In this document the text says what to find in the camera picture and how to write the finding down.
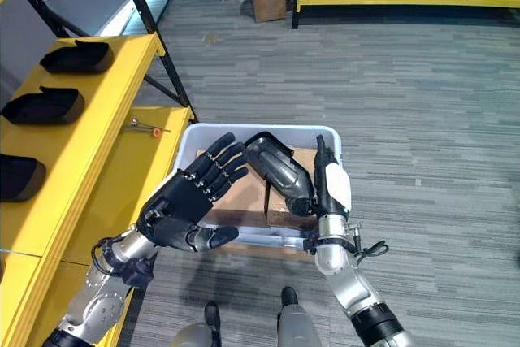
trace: black cable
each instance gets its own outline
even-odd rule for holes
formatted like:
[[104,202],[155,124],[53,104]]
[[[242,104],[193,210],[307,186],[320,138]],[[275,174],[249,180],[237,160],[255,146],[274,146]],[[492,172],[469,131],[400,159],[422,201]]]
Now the black cable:
[[112,245],[113,243],[115,243],[117,241],[122,241],[122,240],[123,240],[123,237],[121,235],[118,235],[116,237],[103,237],[90,250],[90,257],[92,258],[92,264],[103,275],[120,276],[117,272],[108,271],[99,263],[98,257],[96,256],[96,249],[98,249],[98,248],[102,249],[103,246],[105,246],[107,243]]
[[384,242],[384,240],[378,241],[370,248],[365,248],[363,251],[356,253],[356,256],[359,256],[357,264],[359,266],[359,263],[361,263],[364,258],[374,258],[376,256],[385,255],[389,250],[390,247]]

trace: metal tool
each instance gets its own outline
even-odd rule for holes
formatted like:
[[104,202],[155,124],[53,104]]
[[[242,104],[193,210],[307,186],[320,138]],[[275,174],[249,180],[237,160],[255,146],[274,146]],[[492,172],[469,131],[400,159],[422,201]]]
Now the metal tool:
[[123,130],[129,130],[131,132],[145,132],[151,133],[152,137],[159,138],[162,132],[171,132],[169,129],[160,128],[150,124],[141,122],[137,117],[130,119],[130,124],[125,124]]

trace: white plastic bin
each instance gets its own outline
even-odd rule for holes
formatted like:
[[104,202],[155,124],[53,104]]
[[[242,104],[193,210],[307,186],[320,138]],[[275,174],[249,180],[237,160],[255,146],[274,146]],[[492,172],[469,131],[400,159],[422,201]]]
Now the white plastic bin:
[[264,131],[271,132],[287,146],[297,148],[316,148],[316,136],[323,134],[325,145],[332,148],[336,160],[342,165],[340,135],[327,126],[194,124],[184,132],[173,172],[178,168],[185,169],[197,157],[198,150],[205,150],[227,132],[233,132],[238,141],[246,142]]

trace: floor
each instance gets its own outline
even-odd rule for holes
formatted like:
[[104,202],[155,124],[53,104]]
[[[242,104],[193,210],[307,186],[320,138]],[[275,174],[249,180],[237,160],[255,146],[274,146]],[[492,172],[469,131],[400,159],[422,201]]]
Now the floor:
[[[238,1],[173,0],[160,24],[201,121],[338,131],[352,220],[391,247],[362,268],[420,346],[520,339],[520,24],[482,12],[311,16],[292,31]],[[171,105],[147,85],[136,102]],[[165,249],[155,276],[120,346],[168,346],[208,300],[224,346],[274,346],[286,284],[324,346],[362,345],[312,262]]]

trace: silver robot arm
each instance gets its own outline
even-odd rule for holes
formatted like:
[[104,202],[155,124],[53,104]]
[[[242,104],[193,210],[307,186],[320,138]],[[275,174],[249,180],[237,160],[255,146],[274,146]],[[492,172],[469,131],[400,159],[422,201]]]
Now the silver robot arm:
[[412,336],[358,269],[356,257],[377,256],[388,247],[381,241],[370,249],[361,248],[360,226],[347,224],[351,209],[349,176],[321,136],[314,160],[314,185],[319,223],[316,266],[325,275],[357,334],[365,346],[414,347]]
[[146,288],[154,278],[161,247],[201,252],[234,240],[236,228],[204,228],[197,223],[247,174],[244,145],[228,133],[196,158],[185,171],[169,175],[141,209],[136,222],[116,237],[92,248],[82,289],[45,340],[44,347],[89,347],[119,321],[132,288]]

